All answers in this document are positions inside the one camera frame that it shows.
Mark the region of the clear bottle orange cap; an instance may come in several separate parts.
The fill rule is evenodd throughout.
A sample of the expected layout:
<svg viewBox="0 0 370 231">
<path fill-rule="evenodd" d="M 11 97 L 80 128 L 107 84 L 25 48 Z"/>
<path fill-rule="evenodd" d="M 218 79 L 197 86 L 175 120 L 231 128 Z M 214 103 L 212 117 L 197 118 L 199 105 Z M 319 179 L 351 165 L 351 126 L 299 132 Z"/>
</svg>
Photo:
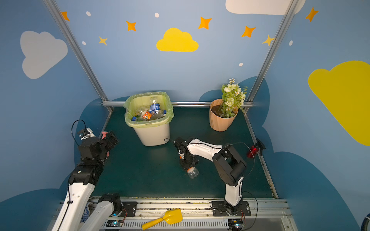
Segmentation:
<svg viewBox="0 0 370 231">
<path fill-rule="evenodd" d="M 143 118 L 144 120 L 150 120 L 151 117 L 152 117 L 152 114 L 149 111 L 144 111 L 141 114 L 141 118 Z"/>
</svg>

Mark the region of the clear bottle blue label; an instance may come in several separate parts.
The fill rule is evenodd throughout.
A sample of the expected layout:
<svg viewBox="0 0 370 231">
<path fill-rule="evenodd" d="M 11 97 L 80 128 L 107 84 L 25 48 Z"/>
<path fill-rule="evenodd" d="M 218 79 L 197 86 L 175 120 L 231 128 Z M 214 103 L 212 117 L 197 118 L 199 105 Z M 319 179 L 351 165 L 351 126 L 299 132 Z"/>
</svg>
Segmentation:
<svg viewBox="0 0 370 231">
<path fill-rule="evenodd" d="M 149 112 L 151 113 L 151 114 L 153 114 L 153 113 L 157 113 L 157 112 L 159 112 L 161 110 L 161 105 L 160 105 L 160 103 L 159 103 L 159 101 L 158 100 L 153 100 L 152 101 L 152 104 L 150 105 L 150 107 L 149 107 Z"/>
<path fill-rule="evenodd" d="M 132 121 L 133 122 L 143 122 L 143 121 L 145 121 L 145 119 L 143 117 L 139 116 L 139 115 L 136 115 L 136 116 L 132 117 Z"/>
</svg>

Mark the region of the clear bottle orange label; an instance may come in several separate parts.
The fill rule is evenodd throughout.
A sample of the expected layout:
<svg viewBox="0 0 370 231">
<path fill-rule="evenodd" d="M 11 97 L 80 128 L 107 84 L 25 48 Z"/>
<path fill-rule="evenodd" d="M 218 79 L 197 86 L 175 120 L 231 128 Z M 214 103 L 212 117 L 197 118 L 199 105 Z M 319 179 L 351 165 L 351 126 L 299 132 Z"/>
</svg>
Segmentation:
<svg viewBox="0 0 370 231">
<path fill-rule="evenodd" d="M 199 175 L 199 171 L 196 167 L 191 167 L 187 170 L 187 173 L 188 173 L 188 176 L 191 178 L 191 179 L 194 179 L 196 178 L 198 175 Z"/>
</svg>

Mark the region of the clear bottle blue cap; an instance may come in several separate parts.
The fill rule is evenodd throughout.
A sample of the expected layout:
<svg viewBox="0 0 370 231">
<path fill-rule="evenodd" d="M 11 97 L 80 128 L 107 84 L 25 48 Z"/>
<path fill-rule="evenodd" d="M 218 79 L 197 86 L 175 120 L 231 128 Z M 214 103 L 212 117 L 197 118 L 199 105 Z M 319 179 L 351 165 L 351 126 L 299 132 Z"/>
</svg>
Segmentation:
<svg viewBox="0 0 370 231">
<path fill-rule="evenodd" d="M 167 111 L 166 110 L 156 110 L 152 112 L 152 119 L 160 119 L 166 116 Z"/>
</svg>

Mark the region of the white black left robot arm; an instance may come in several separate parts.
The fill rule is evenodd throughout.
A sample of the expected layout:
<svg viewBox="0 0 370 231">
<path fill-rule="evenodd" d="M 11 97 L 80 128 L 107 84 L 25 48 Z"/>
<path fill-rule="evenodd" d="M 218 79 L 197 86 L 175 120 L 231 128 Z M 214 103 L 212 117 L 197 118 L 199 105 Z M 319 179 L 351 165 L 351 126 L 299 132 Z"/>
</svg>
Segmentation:
<svg viewBox="0 0 370 231">
<path fill-rule="evenodd" d="M 119 195 L 105 194 L 92 214 L 80 226 L 86 205 L 104 170 L 109 152 L 118 143 L 113 132 L 102 132 L 101 139 L 92 133 L 82 138 L 82 143 L 78 146 L 81 162 L 70 174 L 66 198 L 52 228 L 53 231 L 98 231 L 110 215 L 121 211 Z"/>
</svg>

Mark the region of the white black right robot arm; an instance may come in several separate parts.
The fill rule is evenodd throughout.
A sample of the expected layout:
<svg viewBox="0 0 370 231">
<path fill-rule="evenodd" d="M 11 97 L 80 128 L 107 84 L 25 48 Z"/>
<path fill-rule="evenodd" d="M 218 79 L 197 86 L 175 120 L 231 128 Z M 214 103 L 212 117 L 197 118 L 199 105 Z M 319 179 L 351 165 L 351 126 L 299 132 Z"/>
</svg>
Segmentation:
<svg viewBox="0 0 370 231">
<path fill-rule="evenodd" d="M 198 176 L 199 157 L 214 163 L 219 177 L 225 183 L 224 212 L 234 216 L 242 205 L 242 183 L 246 162 L 232 144 L 209 144 L 199 139 L 177 138 L 172 142 L 179 154 L 179 163 L 190 178 Z"/>
</svg>

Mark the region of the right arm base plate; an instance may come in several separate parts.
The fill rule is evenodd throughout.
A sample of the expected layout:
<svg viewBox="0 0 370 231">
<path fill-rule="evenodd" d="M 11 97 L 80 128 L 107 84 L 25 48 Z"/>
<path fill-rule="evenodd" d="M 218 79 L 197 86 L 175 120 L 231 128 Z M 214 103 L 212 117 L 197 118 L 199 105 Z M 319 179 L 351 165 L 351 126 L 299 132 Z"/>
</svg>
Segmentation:
<svg viewBox="0 0 370 231">
<path fill-rule="evenodd" d="M 212 201 L 210 207 L 214 217 L 251 216 L 251 209 L 247 201 L 240 201 L 232 206 L 226 201 Z"/>
</svg>

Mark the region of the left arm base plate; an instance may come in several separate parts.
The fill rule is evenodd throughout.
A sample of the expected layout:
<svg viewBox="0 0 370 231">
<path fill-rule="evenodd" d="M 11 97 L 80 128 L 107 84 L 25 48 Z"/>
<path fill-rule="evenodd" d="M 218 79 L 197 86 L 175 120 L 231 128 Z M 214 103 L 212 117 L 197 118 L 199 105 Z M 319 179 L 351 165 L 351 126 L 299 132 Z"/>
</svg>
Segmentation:
<svg viewBox="0 0 370 231">
<path fill-rule="evenodd" d="M 122 217 L 135 217 L 137 202 L 135 201 L 126 201 L 121 202 L 122 204 Z"/>
</svg>

